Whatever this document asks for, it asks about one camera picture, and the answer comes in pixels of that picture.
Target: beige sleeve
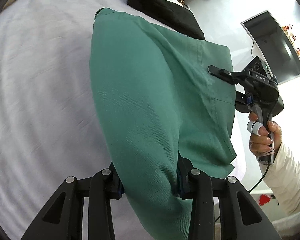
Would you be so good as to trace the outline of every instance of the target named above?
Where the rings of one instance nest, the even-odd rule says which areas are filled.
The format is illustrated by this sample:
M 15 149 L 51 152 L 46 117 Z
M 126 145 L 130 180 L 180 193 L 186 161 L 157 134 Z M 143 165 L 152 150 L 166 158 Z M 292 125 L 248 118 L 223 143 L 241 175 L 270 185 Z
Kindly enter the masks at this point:
M 264 173 L 267 166 L 260 164 L 260 168 Z M 295 161 L 291 150 L 283 143 L 264 182 L 288 215 L 300 212 L 300 163 Z

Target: television frame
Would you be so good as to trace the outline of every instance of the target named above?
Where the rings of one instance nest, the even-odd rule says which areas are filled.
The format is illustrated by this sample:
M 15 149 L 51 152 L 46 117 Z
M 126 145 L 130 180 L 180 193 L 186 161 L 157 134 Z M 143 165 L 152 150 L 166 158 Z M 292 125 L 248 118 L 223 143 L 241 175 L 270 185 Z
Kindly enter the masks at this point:
M 252 36 L 251 33 L 249 32 L 249 30 L 247 29 L 247 27 L 245 27 L 245 25 L 244 25 L 245 22 L 247 22 L 247 21 L 249 21 L 249 20 L 251 20 L 251 19 L 253 19 L 253 18 L 255 18 L 255 17 L 257 17 L 257 16 L 259 16 L 259 15 L 261 15 L 261 14 L 263 14 L 263 13 L 265 13 L 265 12 L 268 12 L 268 13 L 271 15 L 271 17 L 276 21 L 276 23 L 280 26 L 280 28 L 282 28 L 282 26 L 278 23 L 278 21 L 273 17 L 273 15 L 272 15 L 268 10 L 265 10 L 265 11 L 263 11 L 263 12 L 261 12 L 261 13 L 256 14 L 255 16 L 250 17 L 250 18 L 247 19 L 247 20 L 244 20 L 243 22 L 241 22 L 241 25 L 242 25 L 243 28 L 246 30 L 247 34 L 250 36 L 250 38 L 252 39 L 253 43 L 255 44 L 255 46 L 256 46 L 256 47 L 258 48 L 258 50 L 260 51 L 260 53 L 261 53 L 261 55 L 262 55 L 264 61 L 265 61 L 265 62 L 267 63 L 267 65 L 269 66 L 271 75 L 273 75 L 273 73 L 272 73 L 272 71 L 271 71 L 271 66 L 268 64 L 265 55 L 263 55 L 263 52 L 262 52 L 262 50 L 260 49 L 259 45 L 257 44 L 257 42 L 255 41 L 255 39 L 253 38 L 253 36 Z M 294 45 L 293 45 L 292 41 L 290 40 L 290 38 L 288 37 L 288 35 L 285 33 L 284 30 L 282 30 L 282 31 L 283 31 L 284 34 L 287 36 L 287 38 L 288 38 L 288 40 L 290 41 L 291 45 L 294 47 Z M 294 80 L 294 79 L 297 78 L 297 77 L 300 77 L 300 74 L 294 76 L 292 79 L 289 79 L 289 80 L 285 80 L 285 81 L 280 82 L 279 85 L 282 85 L 282 84 L 284 84 L 284 83 L 286 83 L 286 82 L 288 82 L 288 81 Z

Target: human hand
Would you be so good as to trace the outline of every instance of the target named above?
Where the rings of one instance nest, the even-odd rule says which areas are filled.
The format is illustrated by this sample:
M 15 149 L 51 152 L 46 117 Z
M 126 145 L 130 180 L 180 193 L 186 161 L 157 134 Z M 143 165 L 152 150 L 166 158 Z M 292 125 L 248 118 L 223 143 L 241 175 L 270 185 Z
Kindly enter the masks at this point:
M 257 121 L 258 116 L 254 112 L 251 112 L 249 119 L 250 121 Z M 282 143 L 281 127 L 273 121 L 268 121 L 268 127 L 271 132 L 274 132 L 274 151 L 277 154 Z M 272 140 L 268 137 L 269 133 L 264 126 L 260 128 L 259 134 L 260 136 L 252 134 L 249 144 L 250 151 L 257 157 L 262 153 L 270 151 L 271 148 L 269 145 L 272 143 Z

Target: bed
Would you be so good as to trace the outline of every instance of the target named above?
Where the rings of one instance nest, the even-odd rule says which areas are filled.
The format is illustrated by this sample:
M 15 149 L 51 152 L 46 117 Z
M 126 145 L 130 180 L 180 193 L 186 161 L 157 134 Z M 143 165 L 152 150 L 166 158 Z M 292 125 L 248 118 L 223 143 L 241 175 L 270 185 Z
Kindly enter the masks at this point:
M 103 7 L 165 26 L 126 0 L 17 0 L 0 14 L 0 225 L 11 240 L 67 176 L 91 177 L 111 162 L 89 77 L 94 15 Z M 232 175 L 241 180 L 237 119 L 231 141 Z M 117 239 L 152 239 L 125 197 L 112 202 L 112 214 Z

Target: silver bolt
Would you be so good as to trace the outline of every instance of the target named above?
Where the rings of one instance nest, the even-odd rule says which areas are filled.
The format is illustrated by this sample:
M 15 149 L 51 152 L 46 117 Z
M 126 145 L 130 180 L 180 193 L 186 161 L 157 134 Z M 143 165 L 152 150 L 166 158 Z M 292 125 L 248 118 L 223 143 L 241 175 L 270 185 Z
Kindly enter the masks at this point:
M 192 175 L 199 175 L 200 174 L 200 170 L 198 170 L 198 169 L 192 169 L 191 170 L 191 174 Z
M 236 183 L 236 182 L 237 182 L 237 178 L 236 178 L 236 177 L 233 177 L 233 176 L 230 176 L 230 177 L 228 177 L 228 181 L 229 181 L 230 183 Z
M 111 173 L 111 170 L 109 170 L 109 169 L 104 169 L 102 172 L 102 175 L 109 175 L 110 173 Z
M 66 178 L 66 182 L 67 182 L 67 183 L 72 183 L 72 182 L 74 182 L 74 177 L 70 176 L 70 177 Z

